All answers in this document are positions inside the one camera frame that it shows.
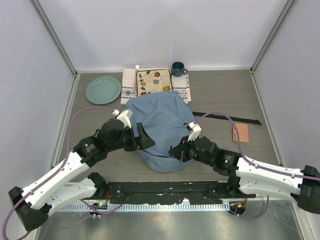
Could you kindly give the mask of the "blue student backpack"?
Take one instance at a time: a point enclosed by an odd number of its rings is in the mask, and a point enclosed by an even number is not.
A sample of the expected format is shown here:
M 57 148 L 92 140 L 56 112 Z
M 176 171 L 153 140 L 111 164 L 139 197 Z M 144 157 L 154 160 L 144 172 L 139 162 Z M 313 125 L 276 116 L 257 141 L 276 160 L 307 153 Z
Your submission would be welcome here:
M 125 108 L 132 111 L 130 122 L 134 135 L 141 123 L 155 145 L 138 153 L 154 171 L 171 173 L 188 167 L 193 160 L 180 162 L 171 157 L 169 150 L 176 147 L 189 131 L 186 125 L 195 122 L 203 112 L 192 111 L 184 100 L 172 91 L 145 94 L 127 101 Z

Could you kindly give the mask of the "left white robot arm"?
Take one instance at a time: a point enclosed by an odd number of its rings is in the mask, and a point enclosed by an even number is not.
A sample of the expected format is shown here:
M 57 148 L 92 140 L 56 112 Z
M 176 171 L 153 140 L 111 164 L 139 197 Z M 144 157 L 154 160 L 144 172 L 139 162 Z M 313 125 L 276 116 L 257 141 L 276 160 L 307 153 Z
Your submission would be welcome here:
M 85 137 L 69 152 L 66 158 L 34 183 L 13 187 L 9 198 L 25 230 L 30 232 L 43 225 L 50 215 L 73 201 L 93 197 L 102 199 L 108 185 L 98 173 L 91 173 L 82 182 L 71 187 L 70 193 L 61 188 L 71 179 L 104 160 L 108 153 L 123 149 L 126 152 L 145 150 L 156 143 L 137 123 L 138 136 L 134 135 L 129 121 L 109 119 L 95 134 Z

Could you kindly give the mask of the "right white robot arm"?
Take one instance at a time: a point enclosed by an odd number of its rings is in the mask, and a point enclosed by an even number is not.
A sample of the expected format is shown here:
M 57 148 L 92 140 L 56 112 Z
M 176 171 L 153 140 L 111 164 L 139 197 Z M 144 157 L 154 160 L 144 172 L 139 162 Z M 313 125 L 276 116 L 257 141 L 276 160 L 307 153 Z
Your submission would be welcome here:
M 228 178 L 226 193 L 265 195 L 288 200 L 309 213 L 320 213 L 320 172 L 313 166 L 303 169 L 282 167 L 254 160 L 238 152 L 219 148 L 207 137 L 180 143 L 169 150 L 180 162 L 198 161 Z

